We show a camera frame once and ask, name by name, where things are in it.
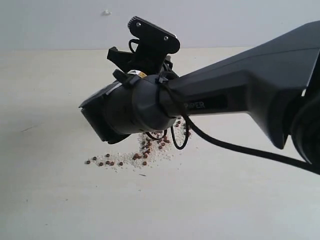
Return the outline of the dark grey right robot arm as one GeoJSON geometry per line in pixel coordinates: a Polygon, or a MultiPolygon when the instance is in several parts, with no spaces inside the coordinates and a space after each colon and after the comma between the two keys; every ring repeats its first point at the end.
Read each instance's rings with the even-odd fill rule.
{"type": "Polygon", "coordinates": [[[306,23],[262,45],[184,76],[172,70],[174,34],[133,17],[135,52],[113,47],[115,81],[80,104],[100,139],[163,131],[177,117],[247,113],[272,144],[287,137],[309,164],[320,163],[320,23],[306,23]]]}

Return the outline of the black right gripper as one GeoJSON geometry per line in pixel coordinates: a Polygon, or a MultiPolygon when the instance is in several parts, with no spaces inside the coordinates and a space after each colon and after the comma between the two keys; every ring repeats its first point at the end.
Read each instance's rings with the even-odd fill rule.
{"type": "Polygon", "coordinates": [[[170,54],[175,53],[174,37],[163,37],[160,41],[148,42],[131,39],[128,46],[131,52],[118,50],[114,46],[108,49],[106,56],[106,59],[122,72],[138,70],[146,75],[153,75],[172,70],[170,54]]]}

